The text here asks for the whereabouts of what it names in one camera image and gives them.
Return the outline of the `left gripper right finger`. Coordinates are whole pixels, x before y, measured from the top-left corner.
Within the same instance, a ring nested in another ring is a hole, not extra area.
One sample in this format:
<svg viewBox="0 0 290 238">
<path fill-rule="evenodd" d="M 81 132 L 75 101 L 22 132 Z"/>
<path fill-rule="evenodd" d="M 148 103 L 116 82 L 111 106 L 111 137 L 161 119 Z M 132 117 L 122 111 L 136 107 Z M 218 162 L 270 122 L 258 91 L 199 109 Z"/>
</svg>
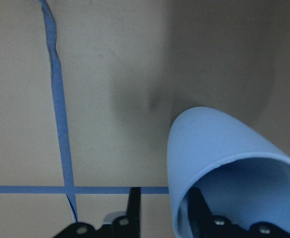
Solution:
<svg viewBox="0 0 290 238">
<path fill-rule="evenodd" d="M 211 213 L 201 191 L 188 191 L 188 220 L 195 238 L 240 238 L 242 229 L 227 217 Z"/>
</svg>

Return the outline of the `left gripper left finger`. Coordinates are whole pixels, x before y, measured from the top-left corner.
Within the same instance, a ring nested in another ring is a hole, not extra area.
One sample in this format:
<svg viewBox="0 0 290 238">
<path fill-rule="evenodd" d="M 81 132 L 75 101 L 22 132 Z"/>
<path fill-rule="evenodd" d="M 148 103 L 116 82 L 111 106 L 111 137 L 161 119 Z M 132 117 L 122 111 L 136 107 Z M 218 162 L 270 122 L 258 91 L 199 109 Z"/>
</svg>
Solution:
<svg viewBox="0 0 290 238">
<path fill-rule="evenodd" d="M 141 237 L 141 188 L 130 189 L 125 211 L 112 212 L 105 216 L 102 229 L 104 238 Z"/>
</svg>

